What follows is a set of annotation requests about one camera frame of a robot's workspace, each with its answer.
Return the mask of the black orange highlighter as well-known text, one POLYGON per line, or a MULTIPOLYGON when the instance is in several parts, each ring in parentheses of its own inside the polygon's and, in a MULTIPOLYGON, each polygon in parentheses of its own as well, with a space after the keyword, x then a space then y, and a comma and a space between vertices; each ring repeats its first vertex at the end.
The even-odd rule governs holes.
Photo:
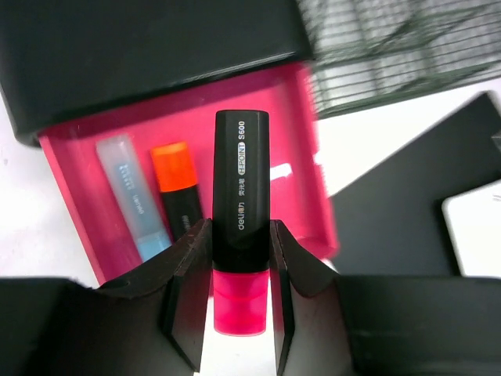
POLYGON ((186 142, 155 147, 150 155, 168 225, 176 242, 204 217, 195 165, 186 142))

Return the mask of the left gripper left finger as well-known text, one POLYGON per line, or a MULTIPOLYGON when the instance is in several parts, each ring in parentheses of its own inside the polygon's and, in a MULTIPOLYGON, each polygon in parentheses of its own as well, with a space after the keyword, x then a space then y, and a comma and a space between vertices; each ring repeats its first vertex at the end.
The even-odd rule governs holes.
POLYGON ((92 289, 63 278, 1 281, 4 375, 191 375, 199 371, 212 224, 92 289))

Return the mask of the light blue highlighter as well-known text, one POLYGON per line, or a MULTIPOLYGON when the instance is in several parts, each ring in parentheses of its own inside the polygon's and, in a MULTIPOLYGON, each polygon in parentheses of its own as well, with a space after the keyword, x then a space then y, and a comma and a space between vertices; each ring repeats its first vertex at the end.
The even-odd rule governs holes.
POLYGON ((142 261, 171 246, 171 240, 127 135, 102 139, 96 152, 142 261))

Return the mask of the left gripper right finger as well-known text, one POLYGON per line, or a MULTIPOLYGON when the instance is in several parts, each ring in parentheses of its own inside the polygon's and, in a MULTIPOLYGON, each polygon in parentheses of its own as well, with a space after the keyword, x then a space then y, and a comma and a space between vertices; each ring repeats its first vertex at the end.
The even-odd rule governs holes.
POLYGON ((497 375, 500 282, 340 275, 270 224, 279 375, 497 375))

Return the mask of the black pink highlighter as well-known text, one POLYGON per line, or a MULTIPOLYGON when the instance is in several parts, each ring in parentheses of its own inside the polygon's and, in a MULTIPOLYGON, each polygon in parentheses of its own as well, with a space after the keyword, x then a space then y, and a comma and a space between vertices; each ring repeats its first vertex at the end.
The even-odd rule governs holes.
POLYGON ((215 116, 212 251, 214 328, 232 336, 266 329, 269 279, 269 115, 215 116))

